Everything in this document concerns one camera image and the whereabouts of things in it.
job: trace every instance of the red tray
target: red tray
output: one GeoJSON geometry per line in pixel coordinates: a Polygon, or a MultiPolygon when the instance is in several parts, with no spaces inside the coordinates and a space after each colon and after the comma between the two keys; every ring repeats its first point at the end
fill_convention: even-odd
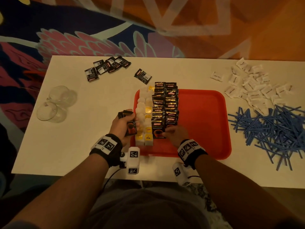
{"type": "MultiPolygon", "coordinates": [[[[135,94],[134,112],[139,92],[135,94]]],[[[190,139],[197,141],[217,160],[230,156],[232,148],[226,102],[220,92],[179,89],[178,109],[178,125],[188,130],[190,139]]],[[[135,146],[135,137],[130,142],[135,146]]],[[[140,150],[143,156],[178,157],[177,148],[168,139],[154,139],[153,146],[140,146],[140,150]]]]}

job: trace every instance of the wristband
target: wristband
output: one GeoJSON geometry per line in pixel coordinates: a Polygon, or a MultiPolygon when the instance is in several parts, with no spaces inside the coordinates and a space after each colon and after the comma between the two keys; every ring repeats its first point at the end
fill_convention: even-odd
{"type": "Polygon", "coordinates": [[[109,167],[117,166],[120,162],[122,148],[122,142],[116,135],[106,134],[92,146],[90,154],[98,154],[103,157],[109,167]]]}
{"type": "Polygon", "coordinates": [[[204,148],[202,148],[193,139],[183,140],[178,148],[178,156],[185,163],[185,165],[190,165],[192,169],[195,169],[195,161],[202,154],[208,155],[204,148]]]}

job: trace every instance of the clear plastic cup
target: clear plastic cup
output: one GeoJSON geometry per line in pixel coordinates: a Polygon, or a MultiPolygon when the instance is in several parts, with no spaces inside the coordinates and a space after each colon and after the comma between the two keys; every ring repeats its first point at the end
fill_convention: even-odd
{"type": "Polygon", "coordinates": [[[52,102],[44,102],[38,108],[36,116],[41,121],[60,123],[66,119],[67,112],[52,102]]]}
{"type": "Polygon", "coordinates": [[[47,100],[67,108],[75,104],[77,94],[66,86],[57,86],[51,89],[47,100]]]}

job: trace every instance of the cable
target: cable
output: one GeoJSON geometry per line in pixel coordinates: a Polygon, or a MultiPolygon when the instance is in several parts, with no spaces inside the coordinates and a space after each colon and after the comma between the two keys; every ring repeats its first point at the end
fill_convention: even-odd
{"type": "Polygon", "coordinates": [[[200,178],[199,176],[193,175],[193,176],[189,176],[188,179],[192,177],[200,178]]]}
{"type": "Polygon", "coordinates": [[[106,181],[106,183],[105,183],[105,185],[103,186],[102,190],[101,190],[100,193],[98,194],[99,196],[104,192],[105,187],[106,187],[107,183],[109,182],[110,178],[112,178],[112,176],[115,175],[115,174],[116,174],[119,170],[121,170],[121,169],[126,169],[126,167],[117,169],[117,170],[108,178],[108,180],[106,181]]]}

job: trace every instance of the person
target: person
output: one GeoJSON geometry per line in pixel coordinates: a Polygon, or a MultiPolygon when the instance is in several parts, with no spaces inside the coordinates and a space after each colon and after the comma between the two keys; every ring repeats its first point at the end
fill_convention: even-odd
{"type": "MultiPolygon", "coordinates": [[[[116,117],[109,134],[103,137],[114,147],[108,146],[106,152],[92,150],[80,165],[36,197],[4,228],[210,228],[206,214],[189,201],[189,191],[177,195],[168,188],[163,188],[163,193],[149,188],[112,190],[97,199],[109,167],[119,164],[121,149],[130,140],[125,133],[131,120],[137,120],[135,114],[116,117]]],[[[189,140],[182,126],[166,128],[163,134],[177,148],[194,146],[180,156],[196,168],[231,227],[305,228],[255,182],[216,161],[189,140]]]]}

